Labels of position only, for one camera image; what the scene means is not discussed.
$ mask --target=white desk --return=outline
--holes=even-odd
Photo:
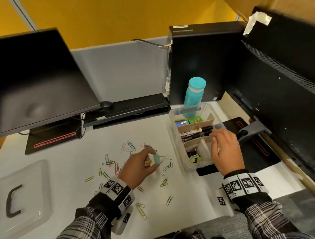
[[[211,103],[222,121],[228,120],[217,102]],[[27,137],[14,134],[7,137],[0,150],[0,178],[41,159],[49,162],[53,212],[49,221],[21,237],[22,239],[54,239],[74,219],[75,210],[84,207],[106,179],[98,175],[101,167],[112,177],[115,166],[102,166],[105,154],[120,166],[128,159],[129,152],[121,154],[122,144],[130,141],[139,152],[141,144],[150,144],[160,155],[169,155],[173,168],[163,171],[169,164],[164,161],[160,168],[141,184],[144,193],[135,189],[135,202],[144,204],[147,220],[143,220],[136,208],[121,236],[112,238],[155,238],[175,230],[203,223],[221,214],[211,203],[213,190],[221,186],[219,173],[199,177],[196,172],[183,171],[180,160],[172,147],[166,124],[168,115],[156,116],[102,129],[88,128],[82,139],[46,149],[29,156],[24,155]],[[272,198],[304,189],[284,163],[257,173],[270,191]],[[89,182],[85,179],[95,176]],[[168,177],[168,185],[160,187]],[[172,195],[169,206],[166,201]]]

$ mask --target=gray cubicle partition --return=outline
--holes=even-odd
[[[167,37],[148,40],[167,43]],[[71,52],[99,101],[117,102],[165,92],[165,49],[130,41]]]

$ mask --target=hand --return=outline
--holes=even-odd
[[[144,162],[150,160],[148,154],[155,154],[152,148],[146,147],[141,152],[132,155],[124,164],[117,178],[123,180],[132,190],[138,187],[143,180],[152,174],[160,165],[144,166]]]
[[[218,129],[212,130],[210,136],[212,136],[212,160],[223,176],[245,168],[242,152],[235,134],[225,129]]]

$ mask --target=container lid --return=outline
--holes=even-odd
[[[40,160],[0,179],[0,238],[19,238],[51,215],[48,162]]]
[[[201,77],[193,77],[189,80],[189,87],[193,88],[194,90],[202,90],[206,87],[206,81]]]

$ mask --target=gray carpet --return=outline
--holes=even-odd
[[[283,206],[283,213],[301,231],[315,237],[315,198],[308,190],[302,190],[277,199]],[[252,239],[247,229],[247,220],[241,213],[234,217],[220,217],[194,227],[190,232],[201,229],[206,238],[223,236],[226,239]]]

